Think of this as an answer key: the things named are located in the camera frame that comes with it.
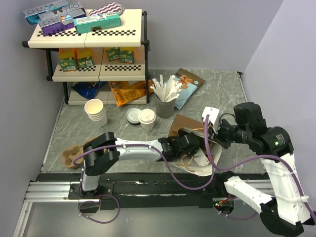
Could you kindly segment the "white cup lid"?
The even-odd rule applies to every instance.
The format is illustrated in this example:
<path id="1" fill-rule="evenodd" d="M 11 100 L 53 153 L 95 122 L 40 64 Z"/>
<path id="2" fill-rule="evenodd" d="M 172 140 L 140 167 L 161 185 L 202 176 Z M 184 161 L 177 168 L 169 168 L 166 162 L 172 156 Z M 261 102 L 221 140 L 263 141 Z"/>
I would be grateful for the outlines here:
<path id="1" fill-rule="evenodd" d="M 156 120 L 156 114 L 151 109 L 143 109 L 139 112 L 138 119 L 143 124 L 153 123 Z"/>

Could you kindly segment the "stack of white cup lids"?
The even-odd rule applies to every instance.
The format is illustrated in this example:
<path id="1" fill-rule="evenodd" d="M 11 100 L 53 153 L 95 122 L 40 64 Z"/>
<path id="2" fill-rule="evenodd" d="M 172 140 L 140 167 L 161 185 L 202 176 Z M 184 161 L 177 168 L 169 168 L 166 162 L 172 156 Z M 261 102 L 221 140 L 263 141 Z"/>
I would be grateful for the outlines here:
<path id="1" fill-rule="evenodd" d="M 138 108 L 130 108 L 126 111 L 126 119 L 131 125 L 140 125 L 138 115 L 141 112 Z"/>

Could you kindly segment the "single white paper cup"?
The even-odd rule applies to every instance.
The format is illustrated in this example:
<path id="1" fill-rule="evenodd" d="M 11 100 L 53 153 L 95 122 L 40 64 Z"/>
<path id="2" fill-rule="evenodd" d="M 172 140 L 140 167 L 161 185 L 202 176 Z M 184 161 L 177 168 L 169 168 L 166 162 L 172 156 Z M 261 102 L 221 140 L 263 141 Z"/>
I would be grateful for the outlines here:
<path id="1" fill-rule="evenodd" d="M 141 127 L 144 130 L 151 131 L 153 129 L 153 127 L 154 127 L 155 122 L 154 121 L 152 121 L 152 122 L 143 122 L 143 121 L 141 121 L 140 124 L 141 124 Z"/>

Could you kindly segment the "stack of white paper cups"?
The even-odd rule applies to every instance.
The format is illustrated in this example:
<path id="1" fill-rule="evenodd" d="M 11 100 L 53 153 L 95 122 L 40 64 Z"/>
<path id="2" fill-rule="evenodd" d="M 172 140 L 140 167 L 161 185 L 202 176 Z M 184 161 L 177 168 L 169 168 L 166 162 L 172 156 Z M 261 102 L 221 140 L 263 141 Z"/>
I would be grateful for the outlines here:
<path id="1" fill-rule="evenodd" d="M 88 100 L 84 105 L 84 111 L 88 117 L 100 128 L 104 128 L 108 124 L 106 109 L 99 99 Z"/>

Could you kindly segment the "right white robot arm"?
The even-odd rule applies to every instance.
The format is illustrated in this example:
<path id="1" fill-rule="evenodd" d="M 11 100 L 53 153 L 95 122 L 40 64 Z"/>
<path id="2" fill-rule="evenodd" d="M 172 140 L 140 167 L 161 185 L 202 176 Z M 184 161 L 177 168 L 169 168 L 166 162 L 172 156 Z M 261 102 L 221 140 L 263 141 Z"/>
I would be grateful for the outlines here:
<path id="1" fill-rule="evenodd" d="M 209 141 L 228 149 L 232 143 L 246 144 L 264 166 L 274 195 L 267 195 L 241 180 L 230 168 L 212 167 L 222 171 L 222 181 L 216 193 L 233 195 L 259 215 L 264 226 L 273 234 L 297 237 L 304 225 L 316 224 L 316 213 L 308 204 L 295 166 L 294 148 L 288 132 L 279 127 L 267 127 L 261 107 L 253 102 L 234 106 L 235 124 L 222 118 L 216 108 L 206 107 L 202 113 L 204 142 L 210 154 Z"/>

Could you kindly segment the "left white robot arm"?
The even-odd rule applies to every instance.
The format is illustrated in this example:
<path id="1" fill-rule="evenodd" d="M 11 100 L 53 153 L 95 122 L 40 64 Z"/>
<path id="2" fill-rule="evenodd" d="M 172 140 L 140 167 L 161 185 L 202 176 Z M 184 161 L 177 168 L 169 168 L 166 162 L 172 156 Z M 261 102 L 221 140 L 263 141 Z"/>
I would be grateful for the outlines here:
<path id="1" fill-rule="evenodd" d="M 98 191 L 100 175 L 123 160 L 176 161 L 183 155 L 193 157 L 200 150 L 200 139 L 193 133 L 157 140 L 128 141 L 106 132 L 83 146 L 83 178 L 80 193 L 93 198 Z"/>

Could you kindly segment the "brown paper takeout bag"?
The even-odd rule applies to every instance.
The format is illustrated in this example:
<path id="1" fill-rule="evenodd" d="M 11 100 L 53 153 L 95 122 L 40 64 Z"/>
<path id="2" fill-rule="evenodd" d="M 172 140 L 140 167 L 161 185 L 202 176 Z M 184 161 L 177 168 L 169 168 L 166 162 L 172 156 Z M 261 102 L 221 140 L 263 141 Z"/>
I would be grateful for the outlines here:
<path id="1" fill-rule="evenodd" d="M 191 118 L 176 115 L 169 131 L 170 137 L 179 145 L 179 155 L 171 164 L 197 176 L 213 173 L 209 158 L 217 164 L 222 154 L 222 147 L 209 141 L 211 156 L 207 156 L 204 143 L 203 124 Z"/>

